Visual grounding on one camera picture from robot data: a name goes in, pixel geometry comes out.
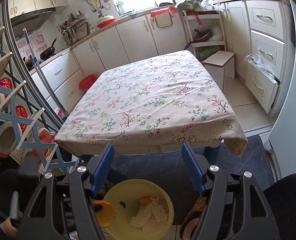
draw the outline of red cloth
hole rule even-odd
[[[159,9],[159,10],[151,11],[150,17],[152,18],[152,21],[154,21],[156,15],[159,15],[159,14],[162,14],[162,13],[165,13],[165,12],[168,12],[168,11],[175,14],[177,10],[174,7],[162,8],[162,9]]]
[[[187,15],[195,15],[197,18],[198,25],[202,25],[201,20],[198,18],[199,13],[190,12],[190,13],[187,13]]]

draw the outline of floral pattern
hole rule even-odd
[[[56,135],[75,155],[100,154],[113,142],[120,154],[224,139],[239,156],[247,139],[227,99],[188,51],[104,72]]]

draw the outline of black floor mat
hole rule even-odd
[[[202,148],[195,153],[202,154]],[[262,189],[273,184],[273,175],[264,146],[258,135],[248,138],[242,157],[233,156],[222,144],[217,165],[233,174],[250,171]],[[113,168],[126,179],[146,179],[167,192],[174,205],[174,224],[182,224],[199,193],[196,192],[185,170],[180,152],[145,155],[115,156]]]

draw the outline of drawer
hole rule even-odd
[[[42,67],[41,70],[43,71],[43,74],[49,82],[52,90],[55,91],[69,77],[71,77],[75,72],[77,72],[79,70],[79,67],[72,53],[68,51],[67,53],[49,62],[47,65]],[[32,74],[32,78],[37,87],[39,88],[41,94],[44,96],[44,98],[48,98],[50,94],[41,82],[38,73]]]
[[[69,113],[71,113],[71,111],[75,108],[75,106],[85,94],[85,90],[79,89],[79,82],[83,78],[83,74],[80,70],[78,70],[54,92],[64,108]],[[52,109],[57,108],[57,105],[55,104],[52,97],[49,97],[47,102],[52,107]]]
[[[277,95],[279,86],[277,81],[255,66],[249,65],[246,86],[261,104],[265,112],[269,113],[271,105]]]
[[[259,55],[264,65],[278,78],[282,79],[286,60],[286,43],[263,33],[251,31],[252,53]]]
[[[281,2],[247,0],[246,5],[251,29],[286,41],[286,23]]]

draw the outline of blue rubber fingertip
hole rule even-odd
[[[193,156],[193,152],[186,143],[181,145],[181,156],[184,160],[184,164],[190,177],[190,181],[192,182],[193,188],[195,191],[198,191],[200,195],[203,195],[206,191],[206,188],[203,184],[203,174]]]
[[[105,183],[108,172],[111,168],[114,156],[115,156],[115,147],[113,146],[112,143],[110,143],[106,147],[105,152],[102,155],[102,158],[98,164],[98,167],[92,175],[91,191],[94,194],[97,194],[99,191],[102,190],[102,187]]]

